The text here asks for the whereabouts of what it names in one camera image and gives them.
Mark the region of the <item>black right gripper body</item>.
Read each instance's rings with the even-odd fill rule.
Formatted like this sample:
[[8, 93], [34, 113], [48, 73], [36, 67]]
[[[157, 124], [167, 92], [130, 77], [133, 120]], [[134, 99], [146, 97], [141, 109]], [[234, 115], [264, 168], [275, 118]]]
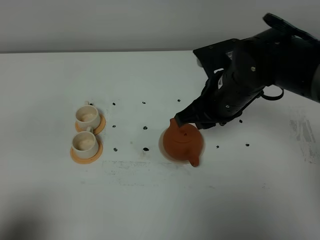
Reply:
[[204, 120], [200, 125], [226, 124], [240, 116], [265, 87], [249, 69], [228, 67], [217, 72], [205, 70], [205, 73], [208, 80], [201, 92]]

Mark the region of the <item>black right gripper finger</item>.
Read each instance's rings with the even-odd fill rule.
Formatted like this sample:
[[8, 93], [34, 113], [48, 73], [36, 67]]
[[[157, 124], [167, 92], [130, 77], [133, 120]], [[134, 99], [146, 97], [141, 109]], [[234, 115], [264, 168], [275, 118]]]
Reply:
[[207, 104], [203, 97], [198, 97], [184, 110], [178, 112], [174, 119], [179, 128], [186, 124], [195, 124], [197, 129], [209, 129], [215, 127], [219, 120], [211, 116], [207, 111]]

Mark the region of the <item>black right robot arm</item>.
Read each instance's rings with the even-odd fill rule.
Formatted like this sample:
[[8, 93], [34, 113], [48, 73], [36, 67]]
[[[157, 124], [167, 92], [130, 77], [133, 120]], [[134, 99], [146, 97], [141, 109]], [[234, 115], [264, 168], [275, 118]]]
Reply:
[[277, 86], [320, 100], [320, 42], [282, 18], [267, 13], [268, 29], [242, 40], [232, 38], [193, 51], [208, 79], [200, 96], [175, 115], [178, 126], [209, 129], [238, 118], [264, 88]]

